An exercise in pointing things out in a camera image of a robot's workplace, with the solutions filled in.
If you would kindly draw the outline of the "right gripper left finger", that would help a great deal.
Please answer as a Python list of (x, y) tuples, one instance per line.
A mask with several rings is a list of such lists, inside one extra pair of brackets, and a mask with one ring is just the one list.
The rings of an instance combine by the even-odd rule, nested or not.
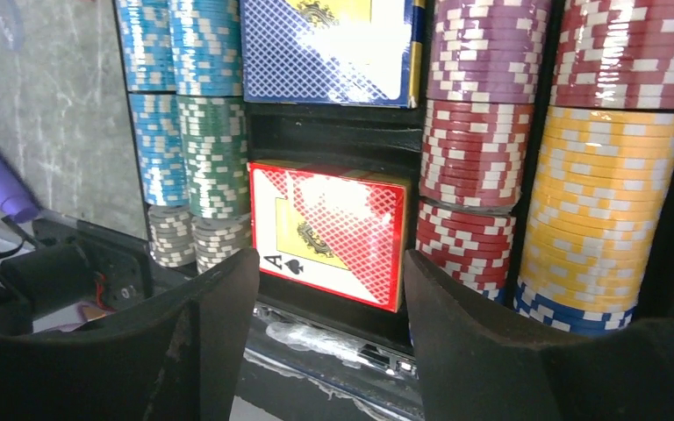
[(0, 335), (0, 420), (226, 420), (260, 276), (245, 248), (72, 332)]

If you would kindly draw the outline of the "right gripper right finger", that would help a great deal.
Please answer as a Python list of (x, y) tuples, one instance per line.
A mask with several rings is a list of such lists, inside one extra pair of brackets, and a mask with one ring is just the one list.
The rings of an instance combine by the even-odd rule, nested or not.
[(405, 254), (428, 420), (674, 420), (674, 319), (590, 339), (525, 318)]

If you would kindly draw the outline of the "red playing card deck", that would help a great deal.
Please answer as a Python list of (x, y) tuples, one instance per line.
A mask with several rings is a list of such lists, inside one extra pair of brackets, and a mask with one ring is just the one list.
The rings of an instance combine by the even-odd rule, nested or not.
[(281, 160), (248, 170), (263, 273), (398, 312), (410, 179)]

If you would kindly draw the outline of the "blue playing card deck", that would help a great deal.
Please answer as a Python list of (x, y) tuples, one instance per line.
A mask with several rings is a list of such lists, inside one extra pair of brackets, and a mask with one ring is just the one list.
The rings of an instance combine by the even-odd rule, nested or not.
[(423, 1), (240, 2), (250, 103), (412, 109), (419, 101)]

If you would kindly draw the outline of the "black poker chip case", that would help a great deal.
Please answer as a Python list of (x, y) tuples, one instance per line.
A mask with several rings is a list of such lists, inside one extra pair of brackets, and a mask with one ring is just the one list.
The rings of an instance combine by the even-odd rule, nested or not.
[[(247, 109), (254, 157), (288, 159), (374, 170), (392, 175), (419, 172), (419, 111), (254, 103)], [(636, 320), (628, 328), (591, 340), (593, 380), (610, 379), (612, 367), (639, 367), (657, 352), (649, 328), (674, 327), (674, 179), (647, 268)], [(264, 335), (263, 323), (250, 334), (240, 395), (281, 417), (314, 407), (316, 388), (351, 399), (372, 417), (421, 418), (421, 382), (414, 373), (409, 319), (346, 298), (264, 275), (259, 303), (293, 325), (309, 325), (350, 340), (369, 353), (355, 363), (319, 350), (289, 350)]]

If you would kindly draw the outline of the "red yellow chip row right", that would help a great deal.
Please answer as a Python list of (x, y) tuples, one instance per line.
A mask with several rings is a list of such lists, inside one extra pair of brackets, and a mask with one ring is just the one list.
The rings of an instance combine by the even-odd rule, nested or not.
[(628, 325), (673, 171), (674, 1), (566, 2), (513, 310)]

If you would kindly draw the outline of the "blue chip row far left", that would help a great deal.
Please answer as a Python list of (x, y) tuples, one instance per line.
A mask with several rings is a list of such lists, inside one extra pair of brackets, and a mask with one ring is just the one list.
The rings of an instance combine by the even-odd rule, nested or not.
[(183, 267), (196, 257), (168, 4), (117, 1), (115, 8), (150, 254), (161, 267)]

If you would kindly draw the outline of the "black front mounting rail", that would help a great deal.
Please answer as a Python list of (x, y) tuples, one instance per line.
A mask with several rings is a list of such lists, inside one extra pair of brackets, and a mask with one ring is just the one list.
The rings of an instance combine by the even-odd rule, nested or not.
[[(110, 291), (118, 291), (124, 282), (138, 281), (147, 284), (150, 272), (147, 259), (143, 255), (141, 243), (124, 235), (91, 226), (65, 227), (47, 221), (47, 229), (57, 233), (57, 239), (48, 240), (39, 235), (34, 239), (35, 250), (16, 255), (0, 265), (0, 335), (22, 336), (39, 332), (32, 324), (35, 318), (60, 310), (70, 304), (91, 299), (101, 286)], [(172, 274), (171, 289), (191, 280), (179, 273)], [(131, 308), (149, 298), (135, 294), (127, 303), (122, 303), (116, 311)], [(270, 314), (265, 318), (254, 315), (249, 326), (247, 341), (240, 365), (233, 403), (239, 393), (245, 352), (250, 342), (250, 334), (257, 323), (263, 323), (264, 335), (269, 323), (281, 319), (281, 315)], [(61, 322), (45, 332), (72, 332), (82, 325)], [(327, 356), (337, 356), (350, 363), (357, 362), (362, 354), (355, 340), (341, 344), (338, 337), (322, 332), (313, 337), (317, 350)], [(355, 408), (351, 399), (341, 399), (337, 395), (316, 388), (314, 407), (295, 417), (281, 417), (261, 405), (252, 403), (264, 412), (288, 420), (420, 420), (408, 417), (372, 417)]]

